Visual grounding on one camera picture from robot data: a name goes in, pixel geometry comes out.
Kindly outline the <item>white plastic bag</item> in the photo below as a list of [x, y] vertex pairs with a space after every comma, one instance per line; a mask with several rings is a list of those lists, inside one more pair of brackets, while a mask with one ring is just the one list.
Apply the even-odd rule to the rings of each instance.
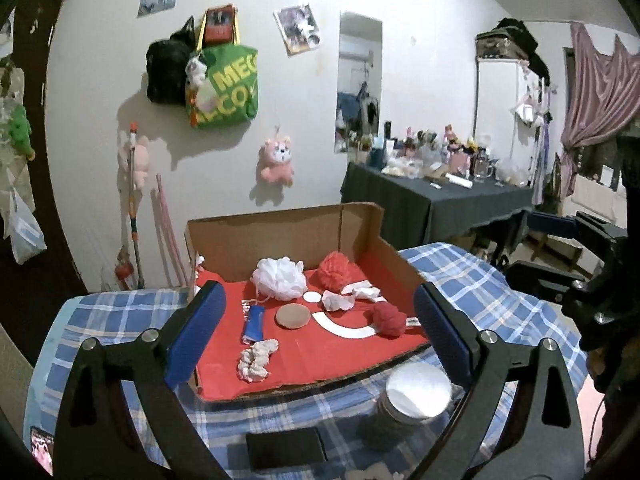
[[15, 188], [11, 188], [9, 195], [6, 236], [10, 238], [12, 254], [17, 264], [24, 264], [47, 249], [35, 216]]

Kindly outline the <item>dark green side table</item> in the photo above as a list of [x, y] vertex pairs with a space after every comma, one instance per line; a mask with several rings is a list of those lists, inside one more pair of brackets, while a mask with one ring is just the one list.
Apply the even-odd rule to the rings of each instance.
[[448, 181], [386, 176], [351, 162], [341, 187], [344, 203], [375, 203], [384, 210], [381, 236], [398, 250], [443, 242], [506, 220], [532, 206], [533, 190], [488, 179], [470, 188]]

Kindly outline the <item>blue plaid tablecloth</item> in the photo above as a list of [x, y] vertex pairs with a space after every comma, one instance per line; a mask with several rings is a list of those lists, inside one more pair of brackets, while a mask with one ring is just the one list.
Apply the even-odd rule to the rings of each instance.
[[[401, 251], [450, 304], [462, 310], [481, 330], [492, 330], [506, 342], [538, 344], [546, 337], [560, 346], [573, 387], [580, 390], [588, 372], [578, 333], [569, 328], [554, 307], [520, 292], [510, 292], [506, 279], [489, 263], [447, 243], [433, 243]], [[186, 304], [186, 289], [143, 292], [100, 292], [66, 301], [54, 320], [30, 380], [23, 426], [25, 442], [30, 430], [52, 434], [70, 367], [81, 341], [95, 336], [104, 344], [136, 338], [148, 327], [160, 327]], [[184, 411], [216, 460], [235, 479], [250, 479], [245, 436], [249, 432], [290, 430], [315, 426], [328, 460], [314, 468], [277, 472], [279, 479], [337, 479], [346, 472], [382, 462], [393, 472], [408, 474], [442, 432], [441, 417], [422, 426], [390, 452], [364, 448], [357, 436], [363, 416], [370, 414], [378, 394], [392, 372], [378, 373], [336, 388], [312, 388], [283, 400], [246, 401], [213, 406], [202, 402], [187, 385], [177, 390]]]

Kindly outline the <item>white mesh bath pouf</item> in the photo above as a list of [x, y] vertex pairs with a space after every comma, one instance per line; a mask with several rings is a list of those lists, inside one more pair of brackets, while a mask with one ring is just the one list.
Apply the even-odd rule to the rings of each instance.
[[303, 261], [288, 257], [263, 258], [257, 263], [250, 281], [258, 298], [291, 301], [308, 290]]

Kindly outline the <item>photo collage on wall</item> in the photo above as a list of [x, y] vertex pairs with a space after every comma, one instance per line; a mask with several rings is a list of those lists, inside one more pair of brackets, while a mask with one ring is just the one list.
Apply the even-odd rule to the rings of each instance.
[[320, 47], [320, 29], [309, 4], [274, 11], [273, 17], [289, 56]]

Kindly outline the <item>green tote bag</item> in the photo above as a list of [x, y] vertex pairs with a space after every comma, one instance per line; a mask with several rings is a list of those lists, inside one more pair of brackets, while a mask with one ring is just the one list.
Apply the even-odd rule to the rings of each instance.
[[205, 17], [186, 64], [186, 109], [195, 129], [251, 122], [258, 112], [258, 51], [242, 44], [235, 8], [234, 40], [205, 47]]

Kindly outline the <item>small white fabric piece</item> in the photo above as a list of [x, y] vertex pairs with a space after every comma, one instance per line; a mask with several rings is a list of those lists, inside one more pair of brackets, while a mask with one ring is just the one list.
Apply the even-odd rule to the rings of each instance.
[[331, 292], [330, 290], [323, 292], [321, 301], [326, 312], [346, 312], [355, 307], [356, 304], [354, 296], [344, 296], [336, 292]]

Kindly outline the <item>round tan powder puff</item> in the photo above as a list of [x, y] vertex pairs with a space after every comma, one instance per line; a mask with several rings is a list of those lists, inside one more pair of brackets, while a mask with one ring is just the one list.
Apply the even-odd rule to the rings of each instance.
[[285, 304], [277, 310], [274, 320], [286, 330], [299, 330], [311, 319], [309, 309], [303, 304]]

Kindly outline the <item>white refrigerator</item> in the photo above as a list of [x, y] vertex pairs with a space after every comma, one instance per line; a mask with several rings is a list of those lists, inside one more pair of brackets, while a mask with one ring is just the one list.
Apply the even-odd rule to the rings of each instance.
[[544, 78], [515, 58], [476, 61], [474, 140], [495, 164], [497, 178], [533, 182], [542, 126]]

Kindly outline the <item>large glass jar dark contents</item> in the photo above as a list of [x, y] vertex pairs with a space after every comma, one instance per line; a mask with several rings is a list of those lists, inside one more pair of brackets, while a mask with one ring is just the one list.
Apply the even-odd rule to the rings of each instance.
[[422, 362], [402, 364], [390, 374], [358, 434], [368, 448], [390, 450], [438, 419], [451, 399], [451, 382], [440, 368]]

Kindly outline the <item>pink curtain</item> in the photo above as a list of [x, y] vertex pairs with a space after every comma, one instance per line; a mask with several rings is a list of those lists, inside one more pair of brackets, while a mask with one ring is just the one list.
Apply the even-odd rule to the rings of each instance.
[[612, 54], [594, 46], [586, 26], [570, 24], [575, 79], [561, 136], [561, 195], [574, 192], [574, 151], [617, 136], [639, 113], [639, 55], [614, 40]]

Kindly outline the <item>wall mirror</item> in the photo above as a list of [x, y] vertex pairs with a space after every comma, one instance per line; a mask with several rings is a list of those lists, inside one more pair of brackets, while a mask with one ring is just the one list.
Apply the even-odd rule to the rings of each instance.
[[340, 17], [334, 152], [365, 152], [380, 130], [383, 24], [343, 12]]

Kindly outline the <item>green plush on door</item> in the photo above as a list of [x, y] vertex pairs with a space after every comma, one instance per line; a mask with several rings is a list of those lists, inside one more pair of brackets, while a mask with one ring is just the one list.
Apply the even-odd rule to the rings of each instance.
[[26, 115], [26, 108], [22, 104], [17, 104], [11, 113], [9, 122], [9, 137], [14, 148], [27, 160], [34, 160], [36, 152], [30, 144], [32, 127]]

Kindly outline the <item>black floral tin box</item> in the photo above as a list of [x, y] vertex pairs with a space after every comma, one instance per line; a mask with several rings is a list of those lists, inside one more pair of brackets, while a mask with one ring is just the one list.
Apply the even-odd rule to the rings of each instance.
[[316, 427], [247, 434], [246, 446], [252, 471], [310, 466], [328, 460]]

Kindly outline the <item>white sachet packet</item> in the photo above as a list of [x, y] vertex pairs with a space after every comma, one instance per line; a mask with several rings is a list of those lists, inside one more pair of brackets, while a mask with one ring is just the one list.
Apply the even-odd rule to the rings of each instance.
[[370, 302], [385, 302], [381, 289], [373, 286], [368, 281], [358, 282], [352, 288], [352, 296], [356, 300], [367, 300]]

